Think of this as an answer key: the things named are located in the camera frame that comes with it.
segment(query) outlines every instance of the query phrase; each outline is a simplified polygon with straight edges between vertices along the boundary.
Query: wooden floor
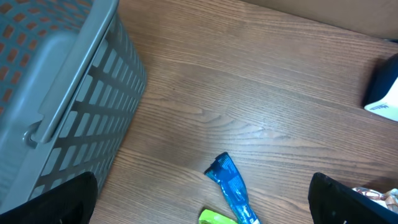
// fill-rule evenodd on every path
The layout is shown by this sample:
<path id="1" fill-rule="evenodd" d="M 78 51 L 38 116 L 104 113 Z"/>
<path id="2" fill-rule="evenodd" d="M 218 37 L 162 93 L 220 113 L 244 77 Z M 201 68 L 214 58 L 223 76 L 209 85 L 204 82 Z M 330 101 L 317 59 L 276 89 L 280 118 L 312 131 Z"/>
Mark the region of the wooden floor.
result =
<path id="1" fill-rule="evenodd" d="M 91 223 L 234 217 L 203 171 L 227 151 L 263 223 L 311 223 L 323 172 L 398 187 L 398 123 L 361 101 L 398 45 L 237 0 L 121 0 L 146 92 Z"/>

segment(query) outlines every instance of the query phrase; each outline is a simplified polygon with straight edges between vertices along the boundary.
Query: laundry basket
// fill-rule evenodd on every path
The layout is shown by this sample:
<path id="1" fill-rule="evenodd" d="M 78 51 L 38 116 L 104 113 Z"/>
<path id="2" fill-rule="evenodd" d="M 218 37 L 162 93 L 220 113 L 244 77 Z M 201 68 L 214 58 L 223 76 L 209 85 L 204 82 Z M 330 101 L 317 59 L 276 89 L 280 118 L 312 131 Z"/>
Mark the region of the laundry basket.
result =
<path id="1" fill-rule="evenodd" d="M 0 1 L 0 213 L 86 171 L 101 190 L 146 85 L 117 6 Z"/>

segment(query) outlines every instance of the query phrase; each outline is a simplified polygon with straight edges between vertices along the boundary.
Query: green packet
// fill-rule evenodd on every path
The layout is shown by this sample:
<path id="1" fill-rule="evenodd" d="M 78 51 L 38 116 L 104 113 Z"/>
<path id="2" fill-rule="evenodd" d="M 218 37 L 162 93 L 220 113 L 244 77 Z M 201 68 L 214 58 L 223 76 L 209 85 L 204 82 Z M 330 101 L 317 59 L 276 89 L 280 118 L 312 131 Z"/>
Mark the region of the green packet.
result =
<path id="1" fill-rule="evenodd" d="M 219 213 L 205 209 L 199 217 L 199 224 L 238 224 L 234 220 Z"/>

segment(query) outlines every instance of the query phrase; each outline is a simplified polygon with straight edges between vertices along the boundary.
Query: basket handle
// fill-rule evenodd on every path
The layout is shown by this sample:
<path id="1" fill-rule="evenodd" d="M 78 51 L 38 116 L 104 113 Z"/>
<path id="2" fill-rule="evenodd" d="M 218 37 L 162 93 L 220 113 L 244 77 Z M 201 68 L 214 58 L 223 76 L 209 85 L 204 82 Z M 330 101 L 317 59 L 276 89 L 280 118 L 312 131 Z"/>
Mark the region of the basket handle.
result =
<path id="1" fill-rule="evenodd" d="M 33 141 L 43 144 L 50 141 L 81 77 L 116 13 L 118 3 L 118 0 L 96 0 L 94 2 L 76 42 L 39 108 L 39 113 L 44 117 L 36 132 L 31 136 Z"/>

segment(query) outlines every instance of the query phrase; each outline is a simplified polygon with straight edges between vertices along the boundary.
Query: black object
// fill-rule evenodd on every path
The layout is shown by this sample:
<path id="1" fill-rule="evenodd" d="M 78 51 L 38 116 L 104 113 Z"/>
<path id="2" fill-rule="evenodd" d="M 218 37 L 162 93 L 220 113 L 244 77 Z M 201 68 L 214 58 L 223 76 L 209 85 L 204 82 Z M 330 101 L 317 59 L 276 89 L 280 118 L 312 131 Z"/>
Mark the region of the black object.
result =
<path id="1" fill-rule="evenodd" d="M 393 55 L 373 71 L 363 106 L 383 99 L 398 78 L 398 54 Z"/>
<path id="2" fill-rule="evenodd" d="M 0 215 L 1 224 L 86 224 L 97 199 L 97 180 L 85 172 Z"/>
<path id="3" fill-rule="evenodd" d="M 314 224 L 398 223 L 398 214 L 322 173 L 313 175 L 308 201 Z"/>

